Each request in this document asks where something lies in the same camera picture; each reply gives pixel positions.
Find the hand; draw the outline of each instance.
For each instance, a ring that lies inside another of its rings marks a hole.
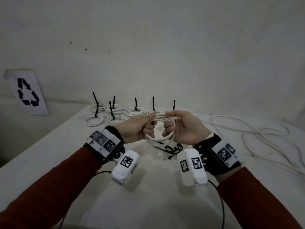
[[[154,138],[153,129],[157,124],[156,121],[153,122],[155,117],[156,112],[152,112],[150,115],[137,115],[114,127],[119,131],[125,143],[143,140],[144,134]]]
[[[201,120],[190,112],[174,110],[165,112],[165,114],[167,116],[178,116],[180,118],[175,119],[176,128],[172,121],[164,123],[165,131],[162,134],[163,137],[166,137],[172,131],[175,131],[175,138],[173,141],[194,146],[211,134],[211,131],[202,124]]]

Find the white cable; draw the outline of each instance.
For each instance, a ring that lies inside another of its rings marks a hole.
[[[233,116],[223,116],[223,115],[213,115],[213,114],[210,114],[210,113],[200,113],[200,114],[197,115],[197,117],[199,117],[200,115],[212,115],[213,116],[211,121],[204,121],[204,120],[201,120],[201,121],[213,124],[215,126],[216,130],[221,135],[222,138],[223,138],[223,136],[222,136],[222,134],[220,133],[220,131],[219,131],[219,129],[217,127],[222,127],[222,128],[226,128],[226,129],[230,129],[230,130],[234,130],[234,131],[243,132],[243,134],[242,134],[242,141],[243,141],[244,145],[246,146],[246,148],[249,150],[249,152],[251,154],[253,154],[254,156],[256,156],[256,157],[258,157],[258,158],[260,158],[262,160],[265,160],[265,161],[269,161],[269,162],[273,162],[273,163],[276,163],[276,164],[280,164],[280,165],[286,166],[286,167],[288,167],[290,169],[298,171],[301,174],[305,174],[305,171],[301,170],[295,162],[291,161],[289,159],[288,155],[279,146],[277,146],[276,144],[274,144],[273,142],[271,142],[270,140],[268,140],[266,137],[263,136],[263,135],[268,135],[268,134],[269,135],[277,135],[277,136],[280,136],[280,137],[283,137],[284,139],[286,139],[288,142],[290,142],[298,150],[299,155],[300,155],[300,161],[301,161],[302,165],[305,167],[305,162],[303,160],[301,149],[292,140],[290,140],[289,138],[286,137],[286,136],[289,135],[290,131],[281,121],[277,120],[285,128],[285,132],[282,132],[280,130],[275,130],[275,129],[272,129],[272,128],[253,128],[251,125],[249,125],[248,123],[244,122],[242,119],[239,119],[239,118],[236,118],[236,117],[233,117]],[[250,127],[250,130],[242,130],[242,129],[237,129],[237,128],[231,128],[231,127],[227,127],[227,126],[224,126],[224,125],[220,125],[220,124],[214,123],[214,119],[217,118],[217,117],[225,117],[225,118],[230,118],[230,119],[234,119],[234,120],[240,121],[240,122],[246,124],[248,127]],[[286,165],[286,164],[283,164],[281,162],[277,162],[277,161],[271,160],[269,158],[264,158],[263,156],[258,155],[257,153],[255,153],[253,150],[250,149],[250,147],[246,143],[245,135],[247,133],[252,133],[252,134],[256,135],[261,141],[263,141],[268,146],[270,146],[271,148],[273,148],[274,150],[279,152],[281,155],[283,155],[284,158],[291,165]]]
[[[105,111],[104,109],[105,106],[106,106],[105,104],[98,104],[98,112]],[[90,107],[90,111],[96,113],[96,105],[92,105]]]
[[[117,120],[117,119],[119,119],[119,120],[121,120],[121,121],[120,121],[120,122],[117,122],[117,123],[113,122],[114,120]],[[125,119],[124,119],[123,117],[118,117],[118,116],[116,116],[115,119],[113,119],[112,116],[109,116],[109,117],[107,118],[107,120],[106,120],[106,123],[107,123],[108,125],[114,126],[114,125],[117,125],[117,124],[122,123],[122,122],[124,122],[124,121],[125,121]]]
[[[159,111],[151,110],[151,111],[149,111],[147,114],[149,115],[149,114],[151,114],[152,112],[156,112],[157,114],[161,113],[161,112],[159,112]]]
[[[120,104],[115,104],[114,105],[114,108],[112,109],[112,113],[113,115],[121,115],[123,113],[123,106],[120,105]],[[107,106],[104,107],[104,110],[105,112],[108,114],[108,115],[111,115],[111,110],[110,110],[110,106],[109,104]]]
[[[101,123],[103,123],[103,121],[104,121],[104,117],[102,115],[98,115],[98,114],[96,115],[96,117],[95,117],[95,114],[86,114],[86,115],[82,115],[82,116],[78,116],[78,117],[84,117],[84,116],[88,116],[83,120],[84,125],[86,125],[88,127],[98,126]],[[97,123],[88,123],[88,121],[92,118],[98,118],[99,121]]]
[[[137,107],[137,110],[135,110],[135,107],[124,108],[123,112],[125,113],[126,116],[133,117],[133,116],[136,116],[136,115],[143,115],[144,114],[144,108]]]
[[[165,114],[161,114],[161,113],[157,114],[155,119],[153,119],[153,121],[162,121],[162,122],[173,121],[173,125],[174,125],[174,127],[176,127],[176,123],[175,123],[174,119]],[[171,132],[166,137],[161,138],[161,139],[155,139],[155,138],[152,138],[150,135],[145,134],[145,139],[147,140],[147,142],[154,147],[168,146],[170,143],[173,142],[174,137],[175,137],[175,131]]]

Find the black wire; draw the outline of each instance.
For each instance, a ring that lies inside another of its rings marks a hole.
[[[208,180],[209,183],[211,183],[215,189],[217,190],[216,188],[216,185],[214,185],[213,182],[211,182],[210,180]],[[221,206],[222,206],[222,226],[221,226],[221,229],[224,229],[224,202],[222,200],[222,197],[220,196],[220,194],[218,193],[219,197],[220,197],[220,201],[221,201]]]
[[[171,156],[168,156],[168,159],[172,159],[172,157],[173,157],[174,155],[180,153],[180,152],[183,150],[183,146],[182,146],[181,144],[177,144],[177,147],[174,147],[174,148],[172,148],[172,147],[170,147],[169,145],[167,145],[167,146],[165,147],[165,150],[164,150],[164,149],[161,149],[161,148],[159,148],[159,147],[156,147],[156,148],[159,149],[159,150],[162,150],[162,151],[164,151],[164,152],[166,152],[166,153],[171,154]]]
[[[96,173],[95,175],[93,175],[93,176],[90,178],[90,180],[91,180],[93,177],[95,177],[95,176],[97,176],[98,174],[100,174],[100,173],[111,173],[111,171],[101,171],[101,172],[98,172],[98,173]],[[79,190],[83,190],[83,187],[84,187],[84,186],[81,186],[81,187],[76,191],[75,195],[73,196],[72,203],[73,203],[74,200],[75,200],[74,197],[75,197],[75,196],[78,196],[78,195],[80,194],[80,193],[79,193]],[[66,218],[66,216],[67,216],[67,213],[68,213],[68,211],[69,211],[69,209],[70,209],[72,203],[70,204],[69,208],[67,209],[67,212],[66,212],[65,215],[63,216],[63,219],[61,220],[61,223],[60,223],[58,229],[61,229],[61,227],[63,226],[63,221],[65,220],[65,218]]]

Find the paper sign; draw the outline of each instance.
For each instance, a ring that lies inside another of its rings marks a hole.
[[[28,114],[49,115],[34,71],[5,70],[3,77],[8,81],[16,99]]]

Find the wrist strap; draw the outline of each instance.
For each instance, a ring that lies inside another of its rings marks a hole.
[[[125,153],[124,141],[113,126],[95,131],[86,139],[83,147],[86,147],[101,165],[112,161],[118,154]]]
[[[218,135],[208,137],[194,146],[201,156],[206,171],[216,176],[240,166],[235,150]]]

